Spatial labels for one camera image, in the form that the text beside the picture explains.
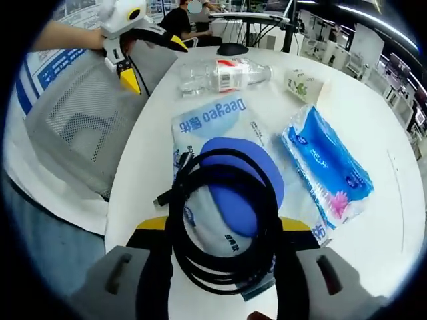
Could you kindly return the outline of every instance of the blue tissue package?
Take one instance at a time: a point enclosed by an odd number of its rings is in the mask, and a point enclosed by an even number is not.
[[[327,226],[335,229],[363,211],[374,190],[369,174],[314,106],[291,120],[282,141]]]

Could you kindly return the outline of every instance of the computer mouse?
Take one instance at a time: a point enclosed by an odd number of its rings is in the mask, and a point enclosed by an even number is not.
[[[220,45],[216,53],[218,55],[242,55],[248,52],[248,48],[240,43],[227,42]]]

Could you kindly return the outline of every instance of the clear plastic bottle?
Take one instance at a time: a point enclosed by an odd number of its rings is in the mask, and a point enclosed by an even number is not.
[[[179,88],[183,96],[207,91],[228,92],[268,81],[272,68],[258,65],[248,58],[205,59],[182,65]]]

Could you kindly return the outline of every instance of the white table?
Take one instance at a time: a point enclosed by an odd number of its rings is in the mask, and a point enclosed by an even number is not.
[[[215,57],[216,48],[190,49],[172,65],[143,109],[115,176],[105,245],[125,245],[143,220],[167,215],[153,200],[172,183],[171,118],[220,95],[181,98],[177,66],[200,57]],[[274,78],[262,90],[246,90],[246,104],[275,133],[281,133],[301,102],[284,91],[284,71],[301,68],[331,81],[318,109],[350,153],[370,175],[375,192],[363,214],[332,233],[329,244],[360,275],[372,296],[391,297],[418,257],[424,237],[424,195],[410,144],[381,96],[333,68],[276,51],[250,49],[245,55],[274,67]],[[245,319],[253,310],[276,314],[271,288],[249,303],[240,296],[205,292],[188,280],[175,263],[169,298],[170,319]]]

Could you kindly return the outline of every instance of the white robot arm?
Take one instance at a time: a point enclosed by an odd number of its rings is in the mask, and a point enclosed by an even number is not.
[[[141,94],[137,77],[122,50],[126,39],[146,40],[172,50],[188,52],[182,40],[153,23],[146,10],[146,0],[104,0],[99,11],[101,32],[105,37],[105,63],[110,70],[117,72],[125,87],[137,94]]]

